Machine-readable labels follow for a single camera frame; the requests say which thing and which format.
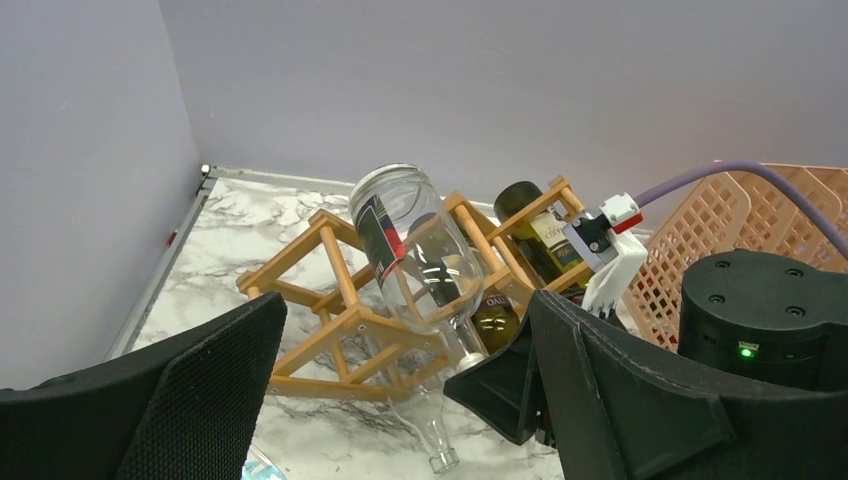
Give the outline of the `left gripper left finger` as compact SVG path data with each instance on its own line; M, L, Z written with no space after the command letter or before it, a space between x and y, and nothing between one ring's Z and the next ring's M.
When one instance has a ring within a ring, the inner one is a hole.
M1 393L5 479L238 479L287 307L266 293L198 327Z

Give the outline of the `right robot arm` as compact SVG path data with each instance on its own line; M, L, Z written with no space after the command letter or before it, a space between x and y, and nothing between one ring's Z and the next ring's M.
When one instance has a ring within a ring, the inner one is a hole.
M734 375L811 391L847 387L847 275L776 254L704 257L680 288L678 354ZM528 318L495 354L445 385L504 438L555 446Z

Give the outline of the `green wine bottle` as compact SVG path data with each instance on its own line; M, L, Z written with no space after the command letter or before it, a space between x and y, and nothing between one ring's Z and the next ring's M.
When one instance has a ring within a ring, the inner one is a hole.
M414 238L411 256L421 266L419 277L437 308L471 290L471 266L482 277L492 273L467 233L458 228L453 234L443 216L422 215L410 225L409 235ZM441 336L457 362L475 362L506 346L519 326L518 315L506 295L483 292L476 311L449 319Z
M505 222L541 196L542 191L535 183L516 182L495 199L495 215L500 222ZM564 235L564 226L562 216L548 207L530 220L517 223L511 234L529 265L546 284L582 262L581 256Z

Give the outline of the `slim clear glass bottle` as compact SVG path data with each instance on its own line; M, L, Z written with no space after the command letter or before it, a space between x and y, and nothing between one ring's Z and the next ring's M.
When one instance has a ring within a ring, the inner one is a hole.
M431 377L408 395L390 400L395 415L418 437L434 474L444 474L460 463L443 419L443 382Z

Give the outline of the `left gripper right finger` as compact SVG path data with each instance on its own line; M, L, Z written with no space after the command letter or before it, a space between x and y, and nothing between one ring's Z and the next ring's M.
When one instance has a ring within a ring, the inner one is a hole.
M568 479L843 479L847 395L704 366L539 290L528 306Z

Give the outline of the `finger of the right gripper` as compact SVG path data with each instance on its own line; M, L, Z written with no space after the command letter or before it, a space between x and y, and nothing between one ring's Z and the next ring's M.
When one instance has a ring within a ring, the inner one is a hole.
M509 442L534 437L546 400L530 321L505 347L446 380L443 391Z

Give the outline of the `wooden lattice wine rack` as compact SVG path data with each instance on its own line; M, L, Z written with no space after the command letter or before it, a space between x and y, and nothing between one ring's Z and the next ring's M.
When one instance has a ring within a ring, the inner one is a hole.
M520 313L526 311L541 279L510 234L522 221L556 202L570 213L581 206L563 177L555 177L549 186L503 227L496 226L458 192L444 200L448 212L483 250L482 257L491 270L484 278L486 293L506 295L517 303ZM258 270L246 271L236 281L238 290L249 299L277 292L286 301L310 309L320 320L316 332L275 362L269 385L272 395L374 402L403 399L457 362L438 336L416 333L363 302L361 290L375 274L368 266L350 272L340 249L343 244L362 247L350 223L321 209L310 218L305 232ZM315 249L325 251L337 283L329 293L281 278Z

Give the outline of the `clear bottle silver cap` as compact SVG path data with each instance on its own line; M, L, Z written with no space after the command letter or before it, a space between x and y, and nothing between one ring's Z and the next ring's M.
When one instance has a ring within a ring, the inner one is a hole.
M425 172L407 163L372 170L354 185L349 211L392 316L438 336L457 372L484 360L471 316L485 276Z

